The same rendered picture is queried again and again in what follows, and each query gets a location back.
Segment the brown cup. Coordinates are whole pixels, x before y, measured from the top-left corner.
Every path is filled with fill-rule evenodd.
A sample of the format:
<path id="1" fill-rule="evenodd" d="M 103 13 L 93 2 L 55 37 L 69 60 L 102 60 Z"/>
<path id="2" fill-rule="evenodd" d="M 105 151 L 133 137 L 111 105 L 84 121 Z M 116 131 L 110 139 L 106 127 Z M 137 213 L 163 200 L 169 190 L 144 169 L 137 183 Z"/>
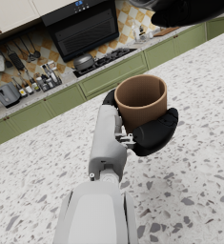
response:
<path id="1" fill-rule="evenodd" d="M 159 77 L 141 74 L 121 82 L 114 99 L 127 133 L 167 111 L 167 85 Z"/>

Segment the wooden cutting board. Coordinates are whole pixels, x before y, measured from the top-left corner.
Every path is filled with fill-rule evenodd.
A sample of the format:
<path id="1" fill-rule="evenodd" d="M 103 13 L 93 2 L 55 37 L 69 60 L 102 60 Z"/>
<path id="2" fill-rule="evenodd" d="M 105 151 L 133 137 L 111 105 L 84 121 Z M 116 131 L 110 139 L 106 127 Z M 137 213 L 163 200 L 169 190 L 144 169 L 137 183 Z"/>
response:
<path id="1" fill-rule="evenodd" d="M 166 34 L 172 32 L 172 31 L 175 31 L 175 30 L 177 30 L 177 29 L 179 29 L 179 27 L 176 27 L 176 28 L 166 28 L 166 29 L 160 31 L 159 33 L 154 34 L 153 36 L 154 36 L 154 37 L 164 36 L 164 35 L 166 35 Z"/>

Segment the white bottle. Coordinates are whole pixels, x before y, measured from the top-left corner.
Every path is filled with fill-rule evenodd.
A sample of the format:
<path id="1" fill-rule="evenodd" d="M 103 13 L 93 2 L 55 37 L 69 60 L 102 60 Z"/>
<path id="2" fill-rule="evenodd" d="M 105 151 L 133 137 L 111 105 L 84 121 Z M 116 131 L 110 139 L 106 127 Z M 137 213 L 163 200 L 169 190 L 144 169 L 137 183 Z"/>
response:
<path id="1" fill-rule="evenodd" d="M 135 24 L 132 25 L 132 34 L 134 37 L 134 41 L 138 42 L 140 40 L 140 30 L 139 27 L 137 27 Z"/>

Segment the green lower cabinets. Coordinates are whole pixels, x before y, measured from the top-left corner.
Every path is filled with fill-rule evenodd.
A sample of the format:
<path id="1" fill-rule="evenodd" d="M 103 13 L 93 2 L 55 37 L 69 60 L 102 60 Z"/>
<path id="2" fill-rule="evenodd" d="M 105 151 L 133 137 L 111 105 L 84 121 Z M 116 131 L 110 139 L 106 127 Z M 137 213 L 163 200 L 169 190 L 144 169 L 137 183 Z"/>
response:
<path id="1" fill-rule="evenodd" d="M 176 29 L 79 78 L 72 72 L 63 84 L 38 92 L 7 109 L 0 106 L 0 144 L 116 87 L 124 79 L 142 74 L 224 32 L 224 13 L 203 24 Z"/>

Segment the grey cooking pot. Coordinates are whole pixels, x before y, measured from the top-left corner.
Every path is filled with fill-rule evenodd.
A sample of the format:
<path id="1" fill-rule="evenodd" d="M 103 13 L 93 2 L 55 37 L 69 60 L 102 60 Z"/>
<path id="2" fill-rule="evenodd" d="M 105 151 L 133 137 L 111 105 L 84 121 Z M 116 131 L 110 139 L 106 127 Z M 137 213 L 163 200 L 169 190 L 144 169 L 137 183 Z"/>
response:
<path id="1" fill-rule="evenodd" d="M 89 53 L 82 54 L 73 60 L 74 67 L 77 71 L 82 71 L 94 65 L 94 59 Z"/>

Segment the black gas stove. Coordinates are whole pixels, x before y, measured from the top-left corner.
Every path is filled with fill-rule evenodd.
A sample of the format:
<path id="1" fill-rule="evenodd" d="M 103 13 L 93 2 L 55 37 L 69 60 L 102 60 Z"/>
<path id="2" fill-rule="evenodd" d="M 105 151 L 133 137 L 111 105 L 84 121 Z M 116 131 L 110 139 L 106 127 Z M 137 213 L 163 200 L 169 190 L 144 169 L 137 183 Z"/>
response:
<path id="1" fill-rule="evenodd" d="M 96 56 L 93 58 L 94 59 L 94 65 L 90 68 L 87 68 L 85 70 L 82 71 L 77 71 L 73 65 L 73 73 L 75 74 L 76 77 L 80 77 L 86 73 L 89 73 L 91 71 L 94 71 L 106 64 L 111 63 L 112 61 L 127 55 L 128 53 L 133 52 L 133 49 L 129 49 L 129 48 L 119 48 L 115 51 L 112 51 L 110 53 L 105 54 L 103 57 L 101 58 L 97 58 Z"/>

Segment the spice rack with bottles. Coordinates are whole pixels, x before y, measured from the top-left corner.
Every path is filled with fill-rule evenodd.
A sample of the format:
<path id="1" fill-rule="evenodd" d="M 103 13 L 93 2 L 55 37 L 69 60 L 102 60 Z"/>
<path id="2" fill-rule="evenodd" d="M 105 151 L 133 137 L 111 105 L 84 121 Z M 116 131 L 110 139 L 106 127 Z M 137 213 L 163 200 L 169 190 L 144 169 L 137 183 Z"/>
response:
<path id="1" fill-rule="evenodd" d="M 37 73 L 35 80 L 43 92 L 47 92 L 62 84 L 59 70 L 53 61 L 41 66 L 43 73 Z"/>

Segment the grey toaster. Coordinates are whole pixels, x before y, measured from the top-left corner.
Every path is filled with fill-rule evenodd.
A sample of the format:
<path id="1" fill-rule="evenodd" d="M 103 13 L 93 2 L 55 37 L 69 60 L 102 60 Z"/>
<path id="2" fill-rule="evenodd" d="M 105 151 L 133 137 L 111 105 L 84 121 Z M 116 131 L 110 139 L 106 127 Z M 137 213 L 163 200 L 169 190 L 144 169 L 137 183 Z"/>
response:
<path id="1" fill-rule="evenodd" d="M 17 104 L 20 101 L 20 97 L 20 92 L 11 82 L 0 87 L 0 102 L 6 108 L 10 108 Z"/>

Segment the black range hood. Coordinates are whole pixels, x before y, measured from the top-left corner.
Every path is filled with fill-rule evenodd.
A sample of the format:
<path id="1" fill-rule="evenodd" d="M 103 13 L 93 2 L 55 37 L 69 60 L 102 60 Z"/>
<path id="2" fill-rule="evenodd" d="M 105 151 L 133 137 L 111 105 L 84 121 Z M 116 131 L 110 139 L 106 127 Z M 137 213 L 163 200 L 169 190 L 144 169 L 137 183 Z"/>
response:
<path id="1" fill-rule="evenodd" d="M 119 36 L 114 0 L 76 0 L 42 21 L 64 62 Z"/>

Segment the black ladle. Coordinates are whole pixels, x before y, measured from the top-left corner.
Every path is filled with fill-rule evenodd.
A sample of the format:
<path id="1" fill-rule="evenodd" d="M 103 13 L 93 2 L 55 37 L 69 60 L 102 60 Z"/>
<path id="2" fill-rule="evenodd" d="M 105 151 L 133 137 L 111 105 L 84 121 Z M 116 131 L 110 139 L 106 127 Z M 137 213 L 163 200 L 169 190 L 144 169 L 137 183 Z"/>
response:
<path id="1" fill-rule="evenodd" d="M 33 53 L 33 55 L 34 55 L 36 58 L 39 58 L 39 57 L 41 56 L 40 51 L 37 51 L 37 50 L 35 49 L 35 46 L 33 45 L 32 42 L 31 42 L 31 45 L 32 45 L 32 47 L 33 47 L 33 49 L 34 49 L 34 53 Z"/>

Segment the black slotted spoon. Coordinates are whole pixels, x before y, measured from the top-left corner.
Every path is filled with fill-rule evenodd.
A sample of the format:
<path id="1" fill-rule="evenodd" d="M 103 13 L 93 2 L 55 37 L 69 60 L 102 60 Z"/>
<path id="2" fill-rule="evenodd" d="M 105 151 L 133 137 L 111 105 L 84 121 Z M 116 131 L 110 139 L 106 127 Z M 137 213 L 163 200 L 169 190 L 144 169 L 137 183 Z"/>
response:
<path id="1" fill-rule="evenodd" d="M 36 58 L 35 56 L 29 51 L 29 49 L 27 48 L 26 44 L 24 43 L 24 41 L 22 40 L 21 37 L 19 37 L 19 39 L 21 40 L 22 44 L 24 45 L 25 49 L 27 50 L 27 52 L 29 53 L 29 57 L 28 57 L 28 60 L 31 62 L 31 61 L 34 61 Z"/>

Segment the black spatula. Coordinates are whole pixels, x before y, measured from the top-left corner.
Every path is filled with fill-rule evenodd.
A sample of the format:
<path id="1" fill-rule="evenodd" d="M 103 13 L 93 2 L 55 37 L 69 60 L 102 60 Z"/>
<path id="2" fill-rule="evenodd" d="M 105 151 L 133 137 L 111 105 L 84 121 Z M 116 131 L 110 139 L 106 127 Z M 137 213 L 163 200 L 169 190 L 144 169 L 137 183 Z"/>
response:
<path id="1" fill-rule="evenodd" d="M 16 54 L 16 52 L 12 51 L 8 45 L 6 45 L 6 49 L 8 52 L 8 57 L 10 61 L 13 63 L 13 65 L 15 66 L 15 68 L 17 68 L 19 71 L 22 71 L 25 68 L 25 66 L 22 63 L 21 59 Z"/>

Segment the white upper cabinets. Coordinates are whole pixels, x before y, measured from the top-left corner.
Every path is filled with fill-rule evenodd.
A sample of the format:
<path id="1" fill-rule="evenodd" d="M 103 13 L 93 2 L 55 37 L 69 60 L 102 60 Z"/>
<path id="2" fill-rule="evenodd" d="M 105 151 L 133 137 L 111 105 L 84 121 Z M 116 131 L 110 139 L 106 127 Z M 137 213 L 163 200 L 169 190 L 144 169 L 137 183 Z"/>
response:
<path id="1" fill-rule="evenodd" d="M 0 0 L 0 35 L 73 2 L 74 0 Z"/>

